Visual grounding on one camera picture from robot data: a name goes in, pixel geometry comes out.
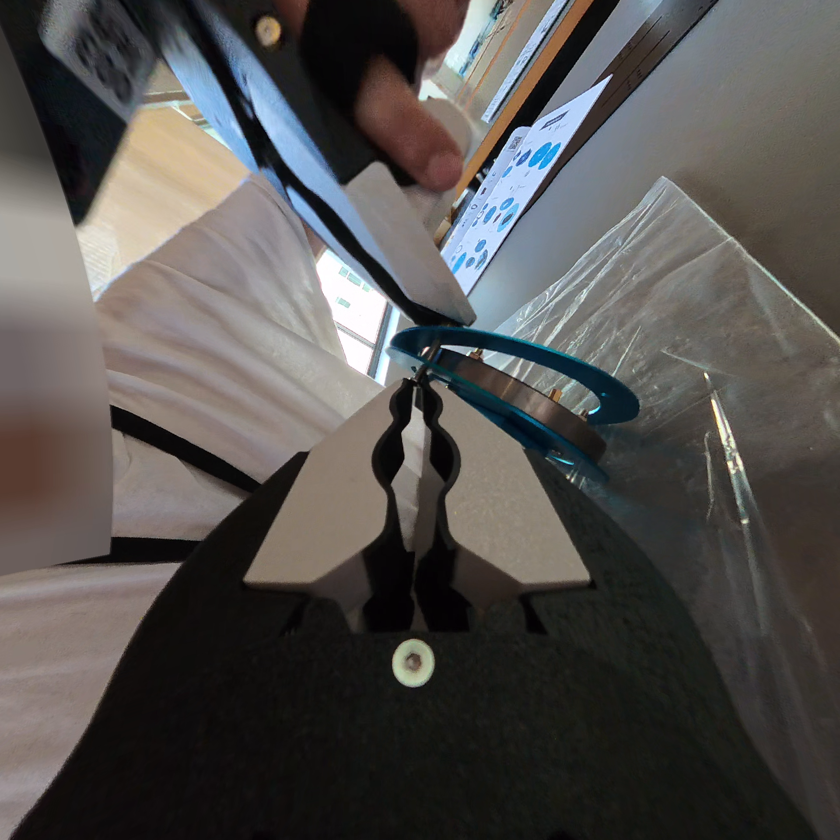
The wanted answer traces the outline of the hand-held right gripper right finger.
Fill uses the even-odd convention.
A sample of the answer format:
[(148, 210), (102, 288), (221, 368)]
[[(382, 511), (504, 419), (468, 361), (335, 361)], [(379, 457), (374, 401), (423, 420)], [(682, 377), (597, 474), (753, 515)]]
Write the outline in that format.
[(592, 577), (526, 450), (427, 384), (427, 629), (463, 632), (498, 604)]

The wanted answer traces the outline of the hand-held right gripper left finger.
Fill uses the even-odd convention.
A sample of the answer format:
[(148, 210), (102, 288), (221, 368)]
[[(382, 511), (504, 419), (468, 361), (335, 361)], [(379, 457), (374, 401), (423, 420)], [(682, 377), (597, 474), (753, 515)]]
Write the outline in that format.
[(393, 482), (415, 382), (366, 403), (309, 451), (244, 577), (252, 588), (336, 602), (352, 627), (410, 628), (414, 554)]

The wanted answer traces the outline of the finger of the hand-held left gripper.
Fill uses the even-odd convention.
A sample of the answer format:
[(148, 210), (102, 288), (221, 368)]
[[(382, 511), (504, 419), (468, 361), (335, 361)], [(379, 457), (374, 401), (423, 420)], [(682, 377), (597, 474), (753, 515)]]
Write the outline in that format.
[(359, 221), (353, 229), (357, 239), (412, 304), (458, 326), (476, 320), (420, 216), (383, 163), (370, 163), (343, 194)]
[(341, 185), (323, 173), (318, 173), (314, 187), (309, 187), (305, 183), (295, 184), (289, 180), (282, 180), (276, 168), (265, 166), (259, 171), (281, 192), (292, 209), (320, 239), (339, 256), (346, 258), (365, 278), (373, 281), (378, 290), (409, 319), (424, 325), (453, 324), (445, 322), (434, 312), (412, 304), (386, 269), (366, 252), (354, 232), (359, 221), (353, 220), (355, 212), (343, 194), (343, 187), (347, 184)]

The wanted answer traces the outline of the blue metal disc bearing assembly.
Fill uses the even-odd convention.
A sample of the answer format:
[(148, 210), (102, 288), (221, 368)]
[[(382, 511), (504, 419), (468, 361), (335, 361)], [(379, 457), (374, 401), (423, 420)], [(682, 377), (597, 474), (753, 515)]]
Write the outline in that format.
[[(487, 350), (561, 374), (582, 385), (597, 406), (576, 415), (535, 386), (461, 349)], [(414, 327), (395, 333), (386, 352), (419, 377), (445, 385), (522, 447), (591, 480), (607, 481), (599, 465), (606, 442), (596, 429), (625, 424), (639, 415), (636, 395), (608, 373), (541, 344), (496, 332)]]

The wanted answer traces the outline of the person's left hand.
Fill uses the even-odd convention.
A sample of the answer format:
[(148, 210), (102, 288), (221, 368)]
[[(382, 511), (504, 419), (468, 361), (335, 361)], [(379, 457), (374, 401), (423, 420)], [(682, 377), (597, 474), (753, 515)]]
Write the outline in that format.
[(275, 1), (316, 89), (415, 183), (455, 186), (464, 154), (418, 99), (425, 66), (444, 56), (467, 1)]

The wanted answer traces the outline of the white printed instruction sheet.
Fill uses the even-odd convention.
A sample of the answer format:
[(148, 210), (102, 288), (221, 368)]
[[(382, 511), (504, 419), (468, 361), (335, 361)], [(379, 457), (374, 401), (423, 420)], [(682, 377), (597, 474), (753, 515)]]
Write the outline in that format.
[(612, 78), (607, 76), (533, 126), (514, 130), (442, 250), (465, 294), (473, 290)]

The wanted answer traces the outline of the long table with wooden edge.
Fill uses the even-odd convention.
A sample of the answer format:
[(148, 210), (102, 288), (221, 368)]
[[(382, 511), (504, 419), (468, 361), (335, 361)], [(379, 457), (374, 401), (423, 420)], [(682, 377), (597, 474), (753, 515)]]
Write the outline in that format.
[(492, 156), (498, 144), (504, 143), (511, 130), (519, 125), (533, 123), (534, 117), (523, 118), (519, 113), (522, 109), (528, 108), (528, 101), (533, 96), (535, 88), (550, 72), (552, 63), (565, 44), (581, 29), (581, 20), (588, 15), (592, 5), (593, 1), (572, 2), (562, 20), (554, 27), (537, 55), (521, 75), (516, 87), (497, 112), (477, 151), (465, 163), (464, 172), (455, 188), (456, 197), (459, 197), (476, 178), (484, 163)]

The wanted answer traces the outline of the white printed paper strip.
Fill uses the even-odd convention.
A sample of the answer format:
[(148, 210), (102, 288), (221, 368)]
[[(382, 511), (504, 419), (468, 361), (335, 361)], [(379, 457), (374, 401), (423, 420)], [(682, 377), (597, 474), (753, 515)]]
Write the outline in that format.
[(510, 68), (504, 81), (500, 84), (496, 95), (490, 100), (481, 120), (488, 125), (492, 124), (501, 109), (508, 101), (510, 95), (519, 84), (520, 78), (529, 68), (532, 59), (538, 54), (543, 42), (555, 29), (555, 26), (566, 15), (567, 7), (571, 1), (554, 1), (542, 16), (539, 25), (534, 29), (528, 41), (521, 49), (519, 56)]

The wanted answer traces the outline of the clear plastic bag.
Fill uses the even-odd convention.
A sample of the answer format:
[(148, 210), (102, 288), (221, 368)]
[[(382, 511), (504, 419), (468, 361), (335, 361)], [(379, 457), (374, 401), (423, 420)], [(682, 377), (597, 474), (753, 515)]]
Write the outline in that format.
[(755, 746), (838, 838), (838, 337), (675, 183), (497, 331), (640, 413), (574, 483), (688, 607)]

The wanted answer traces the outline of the black flat metal plate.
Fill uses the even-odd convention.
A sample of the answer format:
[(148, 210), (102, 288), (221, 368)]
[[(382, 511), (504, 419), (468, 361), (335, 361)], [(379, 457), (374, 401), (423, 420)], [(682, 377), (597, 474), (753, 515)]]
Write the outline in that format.
[(608, 119), (716, 5), (716, 1), (618, 2), (541, 116), (610, 77), (590, 111), (592, 117)]

